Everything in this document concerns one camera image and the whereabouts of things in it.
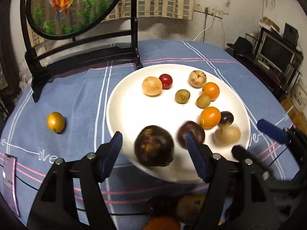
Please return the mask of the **small dark plum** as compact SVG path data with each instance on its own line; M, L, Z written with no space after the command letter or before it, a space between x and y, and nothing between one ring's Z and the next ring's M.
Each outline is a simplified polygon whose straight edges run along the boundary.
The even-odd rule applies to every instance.
M234 122L234 116L229 111L221 112L221 119L219 122L220 127L230 126Z

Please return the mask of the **small orange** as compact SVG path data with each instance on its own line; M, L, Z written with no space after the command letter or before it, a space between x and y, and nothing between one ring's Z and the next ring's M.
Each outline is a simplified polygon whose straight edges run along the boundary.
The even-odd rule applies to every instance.
M219 86L213 82L208 82L202 87L202 95L206 95L211 101L215 101L220 95Z
M221 112L219 109L211 106L205 108L199 116L199 125L203 129L211 129L219 124L221 120Z

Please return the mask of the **dark avocado-like fruit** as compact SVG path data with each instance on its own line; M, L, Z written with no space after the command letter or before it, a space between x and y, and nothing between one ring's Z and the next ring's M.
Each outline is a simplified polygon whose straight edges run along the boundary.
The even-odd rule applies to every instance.
M165 167L173 161L173 138L159 126L147 126L137 136L134 151L139 163L143 166Z

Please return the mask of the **green-brown longan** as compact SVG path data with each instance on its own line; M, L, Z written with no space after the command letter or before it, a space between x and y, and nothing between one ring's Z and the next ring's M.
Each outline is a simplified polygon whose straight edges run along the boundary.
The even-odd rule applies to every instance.
M211 103L211 99L209 96L202 94L201 96L198 97L196 101L196 105L199 108L207 108Z
M180 103L180 104L187 103L190 97L191 97L191 94L186 89L180 89L175 94L175 100L177 103Z

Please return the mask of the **large beige pomegranate-like fruit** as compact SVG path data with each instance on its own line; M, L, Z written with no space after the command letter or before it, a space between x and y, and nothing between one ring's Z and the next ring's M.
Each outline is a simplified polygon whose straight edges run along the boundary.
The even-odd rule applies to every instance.
M206 194L190 194L183 196L177 204L177 219L185 224L193 223L198 217L205 197Z

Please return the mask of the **yellow-green tomato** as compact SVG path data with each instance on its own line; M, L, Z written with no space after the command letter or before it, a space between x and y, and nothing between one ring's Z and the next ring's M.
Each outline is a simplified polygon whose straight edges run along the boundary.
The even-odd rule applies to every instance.
M55 133L60 133L65 128L65 118L59 112L52 112L47 118L47 126Z

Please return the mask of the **pale yellow fruit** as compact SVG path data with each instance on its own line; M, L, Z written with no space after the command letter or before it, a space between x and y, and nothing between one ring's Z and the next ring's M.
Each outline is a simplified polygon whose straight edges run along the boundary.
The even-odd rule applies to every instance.
M162 81L153 76L148 76L142 83L143 93L147 96L157 96L161 94L162 87Z

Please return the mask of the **small beige fruit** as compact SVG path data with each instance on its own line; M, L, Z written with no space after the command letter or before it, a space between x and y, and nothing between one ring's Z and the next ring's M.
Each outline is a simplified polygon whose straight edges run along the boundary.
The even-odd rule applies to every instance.
M207 82L207 76L203 71L194 70L189 74L189 83L195 88L201 88Z

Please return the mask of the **red cherry tomato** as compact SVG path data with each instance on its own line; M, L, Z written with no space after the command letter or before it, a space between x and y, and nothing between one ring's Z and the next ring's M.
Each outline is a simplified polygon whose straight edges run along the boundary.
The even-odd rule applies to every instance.
M173 79L169 74L161 74L159 79L162 82L162 89L167 90L172 87Z

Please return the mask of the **large orange tangerine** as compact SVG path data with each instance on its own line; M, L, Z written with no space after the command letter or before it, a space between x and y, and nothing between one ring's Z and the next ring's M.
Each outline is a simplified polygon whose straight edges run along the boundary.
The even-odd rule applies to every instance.
M151 218L143 230L180 230L180 223L172 217Z

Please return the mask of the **white oval plate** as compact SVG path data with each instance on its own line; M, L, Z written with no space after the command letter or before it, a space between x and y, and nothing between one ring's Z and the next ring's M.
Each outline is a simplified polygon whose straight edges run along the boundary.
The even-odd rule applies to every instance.
M110 134L119 131L123 135L122 154L141 171L174 183L201 183L188 151L176 139L177 131L186 121L198 122L202 109L196 105L201 89L194 88L188 81L194 67L180 64L160 64L144 67L121 80L111 92L107 104L106 122ZM169 74L172 87L162 90L156 97L143 93L142 83L148 76ZM177 103L175 94L186 89L191 97L185 104ZM134 142L141 130L149 125L165 129L174 141L174 159L166 167L145 167L139 163Z

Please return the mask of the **black hat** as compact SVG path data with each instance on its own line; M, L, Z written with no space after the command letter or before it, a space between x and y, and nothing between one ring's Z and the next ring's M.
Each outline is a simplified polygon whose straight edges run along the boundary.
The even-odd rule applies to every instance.
M252 57L253 45L247 39L238 37L234 44L227 43L226 52L233 56Z

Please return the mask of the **smartphone on table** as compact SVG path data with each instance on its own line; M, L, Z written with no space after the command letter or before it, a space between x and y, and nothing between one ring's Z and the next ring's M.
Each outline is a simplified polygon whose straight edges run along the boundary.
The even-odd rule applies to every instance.
M16 197L16 162L15 156L5 154L3 165L4 199L13 213L20 217Z

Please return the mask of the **checked beige curtain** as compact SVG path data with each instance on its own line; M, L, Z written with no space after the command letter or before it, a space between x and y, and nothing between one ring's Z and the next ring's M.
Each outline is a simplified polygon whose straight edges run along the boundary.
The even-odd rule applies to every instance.
M48 36L77 33L96 21L114 0L27 0L29 20ZM137 0L138 17L192 20L195 0Z

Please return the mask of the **white wall power strip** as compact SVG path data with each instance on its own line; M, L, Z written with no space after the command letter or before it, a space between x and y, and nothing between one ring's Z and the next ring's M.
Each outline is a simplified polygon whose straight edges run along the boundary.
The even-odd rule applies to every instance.
M207 15L210 15L210 16L215 16L219 19L223 19L223 15L224 15L224 12L223 10L218 10L216 8L210 8L210 7L205 7L205 6L202 6L198 3L196 3L194 5L194 11L195 12L199 12L199 13L203 13L203 14L207 14Z

